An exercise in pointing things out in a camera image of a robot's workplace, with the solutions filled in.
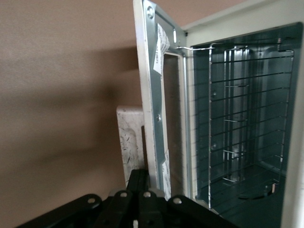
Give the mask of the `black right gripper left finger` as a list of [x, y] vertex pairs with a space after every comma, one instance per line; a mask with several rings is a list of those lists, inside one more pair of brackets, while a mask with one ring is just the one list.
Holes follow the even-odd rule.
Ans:
[[126, 189], [118, 190], [102, 200], [87, 194], [40, 215], [20, 228], [124, 228], [130, 227], [135, 193], [141, 190], [141, 170], [132, 170]]

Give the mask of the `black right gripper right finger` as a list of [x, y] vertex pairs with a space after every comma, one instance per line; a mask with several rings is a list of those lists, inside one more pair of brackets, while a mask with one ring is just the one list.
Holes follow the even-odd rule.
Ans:
[[139, 169], [140, 228], [235, 228], [236, 225], [202, 205], [176, 195], [166, 200], [149, 190], [149, 174]]

